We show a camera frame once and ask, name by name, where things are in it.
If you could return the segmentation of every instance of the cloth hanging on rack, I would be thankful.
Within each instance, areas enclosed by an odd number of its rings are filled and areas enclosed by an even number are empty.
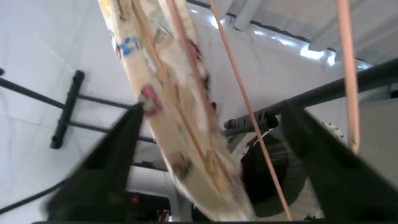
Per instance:
[[[139,15],[134,14],[132,2]],[[176,0],[175,3],[201,76],[207,79],[209,74],[203,63],[204,58],[187,3],[185,0]],[[228,152],[227,142],[221,131],[208,126],[207,119],[210,117],[205,111],[205,102],[202,101],[199,86],[192,77],[187,55],[176,38],[177,31],[166,2],[99,0],[99,4],[115,53],[122,62],[135,95],[144,101],[145,116],[152,135],[179,191],[214,221],[253,220],[254,212],[240,178],[240,162],[234,160]],[[204,158],[195,149],[187,127],[176,109],[137,16],[143,20],[149,38],[156,47]],[[222,164],[217,162],[211,149],[215,149]]]

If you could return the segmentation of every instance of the red light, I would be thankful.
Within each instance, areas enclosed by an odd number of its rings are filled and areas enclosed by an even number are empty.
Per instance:
[[[134,195],[131,197],[131,202],[132,203],[139,203],[139,197],[138,195]]]

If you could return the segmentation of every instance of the brown wire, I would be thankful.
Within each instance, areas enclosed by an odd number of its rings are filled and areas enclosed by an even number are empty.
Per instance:
[[[142,21],[140,15],[139,15],[139,12],[138,12],[138,10],[136,8],[136,5],[134,4],[134,0],[131,1],[131,6],[132,6],[132,10],[134,11],[134,13],[136,15],[137,22],[139,23],[139,25],[140,25],[143,33],[144,33],[144,36],[145,36],[145,39],[146,39],[146,41],[148,43],[150,51],[155,56],[156,64],[157,64],[157,66],[158,66],[158,68],[160,70],[160,74],[162,75],[162,78],[166,82],[167,88],[169,89],[169,92],[170,92],[170,94],[172,96],[172,99],[174,101],[174,105],[177,108],[178,113],[180,114],[180,116],[182,118],[182,121],[183,121],[184,125],[187,128],[188,134],[191,137],[193,144],[195,145],[195,149],[199,153],[200,160],[202,161],[203,165],[205,166],[206,173],[210,176],[210,178],[211,178],[212,182],[214,183],[216,189],[219,190],[220,188],[219,188],[218,184],[216,183],[215,179],[213,178],[213,176],[211,175],[210,169],[208,168],[208,166],[207,166],[207,164],[205,162],[205,157],[203,155],[203,151],[200,149],[200,145],[198,143],[198,140],[196,139],[196,137],[195,137],[195,135],[194,135],[194,133],[192,131],[192,128],[191,128],[191,126],[190,126],[190,124],[188,122],[187,115],[183,112],[183,109],[182,109],[180,103],[178,102],[177,94],[176,94],[176,92],[175,92],[175,90],[174,90],[174,88],[172,86],[172,83],[170,81],[169,76],[166,74],[166,72],[164,70],[164,67],[163,67],[162,62],[161,62],[160,57],[159,57],[159,54],[156,52],[155,46],[153,45],[152,41],[149,38],[149,34],[148,34],[148,32],[147,32],[147,30],[145,28],[144,22]]]
[[[284,196],[284,194],[282,192],[282,188],[280,187],[280,184],[279,184],[278,178],[276,176],[274,167],[272,166],[272,162],[271,162],[271,159],[270,159],[269,154],[267,152],[266,145],[264,144],[264,140],[261,137],[261,132],[260,132],[259,126],[257,124],[256,118],[254,117],[254,112],[253,112],[253,109],[251,107],[248,94],[246,93],[246,90],[245,90],[245,87],[243,85],[242,78],[241,78],[241,76],[239,74],[238,67],[236,66],[235,59],[233,57],[231,48],[229,47],[229,43],[228,43],[228,40],[226,38],[223,26],[221,25],[220,17],[218,15],[218,11],[217,11],[217,9],[215,7],[214,0],[210,0],[210,5],[211,5],[211,10],[213,11],[215,19],[217,21],[218,30],[220,31],[221,38],[223,39],[223,42],[224,42],[224,45],[225,45],[225,49],[226,49],[228,57],[229,57],[229,61],[231,62],[231,65],[232,65],[232,68],[234,70],[236,79],[237,79],[239,87],[241,89],[241,92],[242,92],[242,95],[243,95],[243,98],[244,98],[244,102],[246,103],[246,107],[249,110],[250,119],[251,119],[251,121],[253,123],[254,130],[256,131],[257,137],[259,139],[262,152],[264,153],[264,157],[266,158],[267,166],[269,168],[269,171],[270,171],[271,176],[272,176],[272,180],[274,181],[275,187],[277,189],[278,196],[279,196],[280,201],[282,203],[282,206],[283,206],[283,208],[285,210],[287,219],[292,221],[292,215],[290,214],[290,210],[289,210],[289,207],[287,205],[285,196]]]
[[[214,149],[213,146],[213,138],[211,136],[212,132],[218,131],[217,123],[216,121],[212,121],[211,119],[215,117],[214,115],[214,109],[210,106],[210,101],[208,100],[208,97],[206,95],[206,90],[205,86],[202,82],[200,72],[197,66],[197,62],[195,59],[195,56],[193,55],[191,49],[190,49],[190,41],[188,39],[187,33],[185,32],[180,14],[178,13],[177,5],[175,4],[174,0],[166,0],[167,6],[170,10],[170,15],[173,19],[174,25],[176,26],[178,36],[180,37],[182,47],[188,57],[188,62],[190,64],[190,67],[193,72],[193,79],[195,80],[195,83],[198,85],[198,89],[200,92],[201,100],[204,102],[205,106],[205,111],[207,114],[207,122],[208,122],[208,127],[210,128],[209,132],[209,142],[210,142],[210,147],[211,151],[216,159],[217,164],[221,167],[221,171],[224,173],[225,177],[227,178],[228,181],[231,182],[231,179],[229,178],[229,175],[226,171],[226,168],[224,164],[222,163],[220,157],[218,156],[217,152]]]
[[[356,81],[353,33],[348,0],[337,0],[338,22],[344,59],[344,79],[347,96],[348,144],[355,154],[359,151],[358,83]]]

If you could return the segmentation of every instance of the black cable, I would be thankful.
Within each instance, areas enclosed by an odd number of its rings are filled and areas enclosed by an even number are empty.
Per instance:
[[[68,179],[66,178],[65,180],[63,180],[63,181],[61,181],[61,182],[55,184],[54,186],[50,187],[50,188],[47,189],[47,190],[43,190],[43,191],[40,192],[40,193],[37,193],[37,194],[32,195],[32,196],[30,196],[30,197],[28,197],[28,198],[25,198],[24,200],[20,200],[19,202],[13,203],[13,204],[11,204],[11,205],[8,205],[8,206],[6,206],[6,207],[0,209],[0,215],[4,214],[4,213],[6,213],[6,212],[9,212],[9,211],[11,211],[11,210],[14,209],[14,208],[17,208],[17,207],[20,207],[20,206],[22,206],[22,205],[25,205],[25,204],[27,204],[27,203],[29,203],[29,202],[32,202],[32,201],[34,201],[34,200],[36,200],[36,199],[38,199],[38,198],[41,198],[41,197],[43,197],[43,196],[46,196],[47,194],[49,194],[49,193],[53,192],[54,190],[57,190],[58,188],[60,188],[60,187],[61,187],[62,185],[64,185],[67,181],[68,181]]]

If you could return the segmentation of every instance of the tile floor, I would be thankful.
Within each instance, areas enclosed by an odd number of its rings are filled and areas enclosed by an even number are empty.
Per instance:
[[[220,125],[247,113],[211,12],[189,5],[202,51],[213,75],[211,95]],[[276,103],[343,76],[333,53],[305,51],[306,43],[250,25],[233,30],[223,20],[254,109]],[[64,102],[75,70],[86,73],[82,92],[121,103],[136,102],[121,63],[115,57],[96,1],[14,0],[0,2],[0,67],[6,80]],[[346,135],[345,99],[312,106],[319,119]],[[79,101],[73,120],[108,127],[123,111]],[[0,207],[62,180],[102,136],[69,128],[59,150],[49,148],[60,110],[0,88]],[[142,135],[150,136],[147,125]],[[140,143],[137,160],[159,160],[159,150]],[[43,220],[45,198],[0,217],[0,223]]]

